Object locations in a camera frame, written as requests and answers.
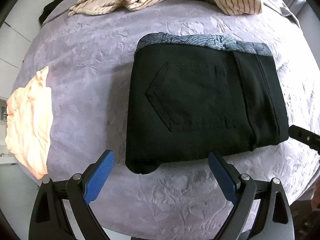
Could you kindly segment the black pants with patterned lining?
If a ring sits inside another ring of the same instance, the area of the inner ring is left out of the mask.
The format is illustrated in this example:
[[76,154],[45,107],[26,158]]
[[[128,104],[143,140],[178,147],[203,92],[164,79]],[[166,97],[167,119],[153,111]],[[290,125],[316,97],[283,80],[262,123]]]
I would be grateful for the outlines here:
[[163,163],[277,145],[289,121],[264,43],[221,35],[151,33],[134,55],[125,164],[148,174]]

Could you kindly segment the peach orange garment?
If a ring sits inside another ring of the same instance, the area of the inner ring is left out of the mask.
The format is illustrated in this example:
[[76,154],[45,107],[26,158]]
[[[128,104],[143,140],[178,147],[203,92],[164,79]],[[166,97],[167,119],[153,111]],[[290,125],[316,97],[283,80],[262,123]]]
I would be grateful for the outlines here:
[[25,87],[7,100],[7,149],[36,179],[47,171],[53,124],[52,89],[46,85],[49,67],[36,72]]

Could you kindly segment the black cloth at bed edge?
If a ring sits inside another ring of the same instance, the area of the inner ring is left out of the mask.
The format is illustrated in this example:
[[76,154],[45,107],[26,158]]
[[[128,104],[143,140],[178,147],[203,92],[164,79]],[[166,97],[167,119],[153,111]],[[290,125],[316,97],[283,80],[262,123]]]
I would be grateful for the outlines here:
[[39,24],[42,25],[50,13],[64,0],[53,0],[47,4],[42,11],[42,14],[39,16]]

